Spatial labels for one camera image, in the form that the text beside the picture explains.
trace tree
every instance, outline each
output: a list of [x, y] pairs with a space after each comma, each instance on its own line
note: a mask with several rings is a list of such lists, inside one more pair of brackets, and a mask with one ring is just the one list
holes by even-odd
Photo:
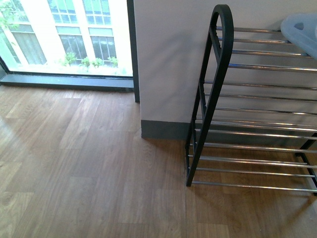
[[15, 4], [18, 8], [14, 6], [11, 0], [0, 0], [0, 27], [2, 28], [17, 28], [19, 25], [14, 23], [20, 17], [24, 17], [25, 13], [19, 8], [22, 8], [20, 1], [15, 0]]

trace chrome rod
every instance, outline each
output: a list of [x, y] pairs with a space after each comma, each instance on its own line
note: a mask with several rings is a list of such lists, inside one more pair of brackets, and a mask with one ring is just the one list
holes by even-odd
[[315, 99], [300, 99], [300, 98], [280, 98], [280, 97], [264, 97], [264, 96], [253, 96], [253, 95], [234, 95], [234, 94], [220, 94], [220, 97], [225, 98], [243, 98], [243, 99], [259, 99], [259, 100], [284, 100], [284, 101], [296, 101], [303, 103], [315, 103]]
[[278, 111], [278, 110], [262, 110], [262, 109], [247, 109], [247, 108], [221, 108], [218, 107], [216, 110], [219, 111], [231, 111], [231, 112], [245, 112], [245, 113], [270, 113], [270, 114], [293, 114], [301, 116], [317, 116], [317, 113], [303, 113], [303, 112], [289, 112], [289, 111]]
[[241, 123], [241, 124], [253, 124], [253, 125], [269, 125], [269, 126], [292, 126], [292, 129], [302, 129], [308, 131], [317, 130], [316, 125], [304, 125], [304, 124], [292, 124], [292, 123], [282, 123], [282, 122], [265, 122], [265, 121], [248, 121], [248, 120], [225, 120], [222, 119], [218, 122], [230, 122], [230, 123]]
[[241, 131], [229, 131], [229, 130], [208, 130], [210, 133], [221, 133], [221, 134], [232, 134], [232, 135], [252, 135], [252, 136], [267, 136], [267, 137], [278, 137], [278, 138], [291, 138], [291, 139], [306, 139], [306, 140], [317, 140], [317, 137], [313, 136], [300, 136], [300, 135], [280, 135], [280, 134], [268, 134], [268, 133], [251, 133]]
[[233, 42], [241, 43], [257, 43], [257, 44], [278, 44], [278, 45], [292, 45], [288, 40], [260, 40], [260, 39], [243, 39], [235, 38]]
[[[217, 30], [222, 31], [222, 27], [217, 26]], [[266, 30], [266, 29], [243, 28], [243, 27], [234, 27], [234, 31], [254, 32], [254, 33], [281, 33], [281, 30]]]
[[231, 145], [231, 144], [220, 144], [220, 143], [205, 143], [205, 146], [207, 146], [207, 147], [219, 147], [219, 148], [230, 148], [230, 149], [243, 149], [243, 150], [264, 150], [264, 151], [292, 152], [292, 153], [317, 153], [317, 150], [300, 150], [300, 149], [287, 149], [287, 148], [252, 146], [252, 145]]
[[301, 131], [301, 132], [316, 132], [317, 129], [312, 128], [299, 128], [299, 127], [292, 127], [291, 125], [286, 124], [283, 126], [279, 126], [278, 124], [274, 125], [269, 125], [268, 122], [263, 122], [263, 124], [268, 124], [268, 125], [256, 125], [256, 124], [243, 124], [238, 121], [228, 121], [228, 120], [213, 120], [211, 122], [212, 125], [223, 125], [223, 126], [236, 126], [236, 127], [244, 127], [244, 128], [258, 128], [258, 129], [273, 129], [273, 130], [290, 130], [290, 131]]
[[278, 176], [304, 177], [304, 178], [314, 178], [315, 177], [314, 175], [298, 175], [298, 174], [284, 174], [284, 173], [271, 173], [271, 172], [244, 171], [244, 170], [222, 170], [222, 169], [210, 169], [210, 168], [196, 168], [196, 170], [209, 171], [209, 172], [253, 174], [253, 175], [278, 175]]
[[230, 183], [220, 183], [220, 182], [202, 182], [202, 181], [193, 181], [193, 183], [205, 184], [205, 185], [216, 185], [216, 186], [250, 187], [250, 188], [266, 188], [266, 189], [277, 189], [277, 190], [291, 190], [291, 191], [301, 191], [301, 192], [317, 192], [316, 189], [304, 189], [304, 188], [270, 187], [270, 186], [242, 185], [242, 184], [230, 184]]
[[297, 167], [297, 168], [317, 169], [316, 165], [307, 165], [307, 163], [305, 162], [298, 163], [298, 162], [284, 162], [284, 161], [273, 161], [273, 160], [234, 159], [234, 158], [213, 157], [213, 156], [201, 156], [200, 159], [207, 160], [207, 161], [222, 161], [222, 162], [231, 162], [231, 163], [270, 165], [270, 166], [288, 166], [288, 167]]
[[247, 50], [232, 50], [233, 54], [237, 55], [253, 55], [253, 56], [274, 56], [274, 57], [293, 57], [312, 59], [307, 53], [289, 53], [276, 51], [247, 51]]
[[244, 68], [244, 69], [272, 70], [272, 71], [285, 71], [285, 72], [317, 73], [317, 68], [288, 67], [288, 66], [274, 66], [274, 65], [256, 65], [256, 64], [230, 63], [229, 64], [229, 68]]
[[[211, 81], [205, 81], [206, 84], [213, 84]], [[239, 86], [239, 87], [258, 87], [258, 88], [285, 88], [285, 89], [294, 89], [294, 90], [309, 90], [317, 91], [317, 88], [313, 87], [294, 87], [294, 86], [281, 86], [281, 85], [271, 85], [271, 84], [250, 84], [250, 83], [224, 83], [226, 86]]]

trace window sill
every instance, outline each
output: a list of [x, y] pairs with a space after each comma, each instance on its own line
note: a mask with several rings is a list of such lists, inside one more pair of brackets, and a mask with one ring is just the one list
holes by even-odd
[[126, 78], [95, 78], [80, 76], [39, 76], [8, 74], [0, 80], [1, 85], [45, 87], [58, 89], [133, 91], [133, 80]]

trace building facade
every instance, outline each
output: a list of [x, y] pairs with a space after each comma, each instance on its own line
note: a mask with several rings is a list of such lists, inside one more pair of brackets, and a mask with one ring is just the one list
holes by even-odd
[[132, 75], [124, 0], [0, 2], [10, 21], [1, 26], [0, 54], [10, 70]]

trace building window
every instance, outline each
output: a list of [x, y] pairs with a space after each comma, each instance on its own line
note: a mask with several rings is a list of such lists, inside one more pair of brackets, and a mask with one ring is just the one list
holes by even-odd
[[108, 58], [115, 57], [115, 46], [111, 28], [89, 28], [96, 58], [101, 58], [105, 65], [112, 66]]
[[83, 2], [89, 24], [111, 25], [108, 0], [84, 0]]
[[87, 53], [79, 27], [57, 26], [56, 29], [65, 52], [75, 53], [76, 64], [80, 64], [81, 60], [87, 57]]
[[21, 51], [29, 64], [45, 64], [47, 62], [40, 43], [30, 25], [19, 25], [10, 28]]
[[55, 23], [78, 23], [72, 0], [48, 0]]

